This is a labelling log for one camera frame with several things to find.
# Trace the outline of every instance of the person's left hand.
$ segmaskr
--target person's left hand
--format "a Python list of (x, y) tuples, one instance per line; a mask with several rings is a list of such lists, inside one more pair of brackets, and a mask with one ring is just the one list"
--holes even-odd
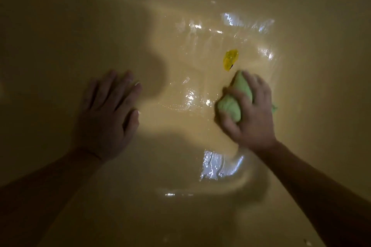
[(116, 77), (117, 72), (110, 71), (100, 81), (92, 80), (85, 90), (72, 150), (86, 150), (107, 161), (117, 157), (131, 141), (139, 126), (139, 111), (132, 108), (142, 85), (138, 82), (130, 89), (133, 75), (128, 71), (111, 90)]

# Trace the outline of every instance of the green cloth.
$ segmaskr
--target green cloth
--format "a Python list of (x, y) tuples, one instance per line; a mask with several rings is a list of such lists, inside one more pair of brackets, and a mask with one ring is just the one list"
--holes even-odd
[[(237, 72), (232, 86), (244, 92), (252, 101), (253, 93), (251, 92), (251, 89), (248, 86), (247, 81), (242, 75), (242, 71)], [(277, 107), (275, 105), (272, 105), (272, 112), (274, 112), (276, 109)], [(225, 111), (227, 114), (229, 114), (229, 116), (232, 118), (234, 122), (239, 122), (241, 120), (240, 106), (237, 100), (229, 94), (225, 95), (225, 97), (220, 100), (220, 102), (218, 103), (218, 110)]]

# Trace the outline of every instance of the finger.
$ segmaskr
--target finger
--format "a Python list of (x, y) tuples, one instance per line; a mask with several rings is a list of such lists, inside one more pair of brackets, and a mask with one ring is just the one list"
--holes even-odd
[(112, 93), (108, 96), (107, 101), (104, 103), (103, 107), (110, 111), (114, 111), (120, 101), (123, 98), (125, 90), (128, 88), (129, 84), (133, 81), (133, 73), (131, 71), (127, 71), (119, 84), (116, 88), (112, 91)]
[(98, 86), (98, 81), (96, 79), (90, 80), (88, 86), (84, 90), (84, 93), (82, 95), (82, 101), (80, 105), (80, 110), (81, 111), (86, 111), (90, 109), (92, 103), (93, 103), (93, 98), (94, 98), (94, 92)]
[(232, 118), (224, 111), (219, 111), (220, 115), (220, 126), (223, 131), (235, 142), (240, 139), (241, 130), (236, 123), (233, 122)]
[(226, 88), (225, 92), (227, 94), (232, 95), (238, 101), (238, 104), (240, 105), (240, 108), (241, 108), (242, 116), (248, 115), (248, 112), (250, 111), (251, 106), (252, 106), (251, 101), (248, 98), (248, 96), (244, 92), (232, 86), (229, 86), (228, 88)]
[(139, 111), (134, 110), (129, 117), (128, 124), (124, 130), (123, 146), (126, 146), (134, 137), (139, 127)]
[(117, 76), (116, 71), (109, 71), (100, 81), (98, 92), (95, 96), (95, 100), (92, 106), (92, 109), (99, 109), (107, 99), (109, 89), (113, 81)]
[(259, 83), (255, 79), (253, 75), (251, 75), (248, 71), (243, 71), (242, 75), (248, 82), (248, 86), (253, 93), (253, 104), (261, 104), (264, 102), (264, 92), (260, 87)]
[(128, 115), (129, 111), (134, 107), (135, 102), (137, 101), (140, 93), (142, 92), (142, 84), (137, 82), (133, 88), (130, 90), (130, 93), (123, 100), (121, 105), (116, 110), (119, 118), (124, 121), (125, 117)]
[(259, 75), (255, 75), (258, 83), (262, 86), (263, 92), (264, 92), (264, 101), (266, 104), (271, 107), (272, 104), (272, 91), (271, 88), (269, 87), (269, 84)]

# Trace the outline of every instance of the yellowish surface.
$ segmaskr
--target yellowish surface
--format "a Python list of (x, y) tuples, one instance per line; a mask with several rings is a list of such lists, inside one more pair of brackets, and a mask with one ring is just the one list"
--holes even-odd
[(138, 135), (41, 246), (323, 246), (253, 155), (200, 182), (204, 152), (241, 154), (214, 103), (249, 69), (271, 85), (278, 138), (371, 200), (370, 12), (369, 0), (1, 0), (0, 182), (67, 151), (91, 76), (131, 69)]

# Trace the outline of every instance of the hand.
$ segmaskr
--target hand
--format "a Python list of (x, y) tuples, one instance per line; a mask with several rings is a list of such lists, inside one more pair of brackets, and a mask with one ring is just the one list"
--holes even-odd
[(253, 102), (240, 90), (228, 87), (226, 92), (238, 101), (241, 121), (234, 123), (225, 112), (219, 112), (220, 125), (227, 135), (240, 146), (254, 152), (264, 151), (277, 142), (271, 112), (272, 100), (269, 85), (259, 76), (242, 72), (253, 93)]
[(139, 111), (131, 110), (142, 85), (138, 82), (130, 89), (133, 75), (128, 71), (111, 90), (116, 77), (117, 72), (110, 71), (100, 82), (90, 82), (73, 132), (73, 149), (87, 150), (102, 161), (118, 156), (139, 126)]

